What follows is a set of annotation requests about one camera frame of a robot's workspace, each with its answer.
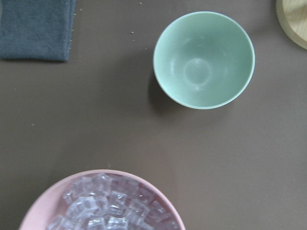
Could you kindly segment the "pink bowl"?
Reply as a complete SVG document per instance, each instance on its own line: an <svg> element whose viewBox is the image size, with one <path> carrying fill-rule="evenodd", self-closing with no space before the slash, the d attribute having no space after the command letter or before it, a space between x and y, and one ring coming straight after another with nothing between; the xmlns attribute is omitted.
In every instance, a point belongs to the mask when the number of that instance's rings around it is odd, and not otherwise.
<svg viewBox="0 0 307 230"><path fill-rule="evenodd" d="M44 230L47 224L53 219L53 217L64 211L65 202L61 199L61 195L64 191L69 188L73 181L86 175L97 174L97 173L108 173L117 174L121 176L130 177L139 183L150 188L157 196L158 199L165 203L166 208L168 208L174 215L180 230L184 230L186 227L169 199L154 185L150 182L128 172L110 170L110 169L99 169L99 170L89 170L84 172L79 172L70 175L47 189L28 209L25 217L23 218L19 229L20 230Z"/></svg>

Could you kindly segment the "green bowl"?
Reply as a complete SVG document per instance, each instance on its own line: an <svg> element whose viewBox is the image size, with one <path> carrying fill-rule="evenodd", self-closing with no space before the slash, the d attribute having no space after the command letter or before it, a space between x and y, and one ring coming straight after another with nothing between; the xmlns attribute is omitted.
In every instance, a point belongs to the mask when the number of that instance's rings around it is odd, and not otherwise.
<svg viewBox="0 0 307 230"><path fill-rule="evenodd" d="M193 109L214 109L235 100L254 68L255 51L247 32L230 17L211 11L174 20L153 52L153 70L163 92Z"/></svg>

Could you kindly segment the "pile of clear ice cubes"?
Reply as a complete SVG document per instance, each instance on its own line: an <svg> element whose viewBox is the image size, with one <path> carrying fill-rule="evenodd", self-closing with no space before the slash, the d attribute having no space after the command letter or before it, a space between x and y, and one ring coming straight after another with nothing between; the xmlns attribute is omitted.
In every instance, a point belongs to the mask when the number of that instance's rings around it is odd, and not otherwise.
<svg viewBox="0 0 307 230"><path fill-rule="evenodd" d="M48 230L178 230L174 214L143 183L113 173L96 173L72 182L63 195L65 213Z"/></svg>

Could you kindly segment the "grey folded cloth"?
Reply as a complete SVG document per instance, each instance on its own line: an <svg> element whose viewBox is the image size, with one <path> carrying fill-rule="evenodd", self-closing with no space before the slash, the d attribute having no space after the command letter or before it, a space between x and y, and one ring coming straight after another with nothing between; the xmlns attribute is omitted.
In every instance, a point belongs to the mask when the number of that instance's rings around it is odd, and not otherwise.
<svg viewBox="0 0 307 230"><path fill-rule="evenodd" d="M68 61L74 0L2 0L0 58Z"/></svg>

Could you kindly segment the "wooden cup stand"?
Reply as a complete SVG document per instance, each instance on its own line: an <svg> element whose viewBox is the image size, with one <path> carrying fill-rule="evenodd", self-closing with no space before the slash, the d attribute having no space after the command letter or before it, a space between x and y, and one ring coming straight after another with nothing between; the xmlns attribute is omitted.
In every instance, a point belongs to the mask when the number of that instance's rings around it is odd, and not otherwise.
<svg viewBox="0 0 307 230"><path fill-rule="evenodd" d="M276 14L284 33L298 46L307 48L307 1L277 0Z"/></svg>

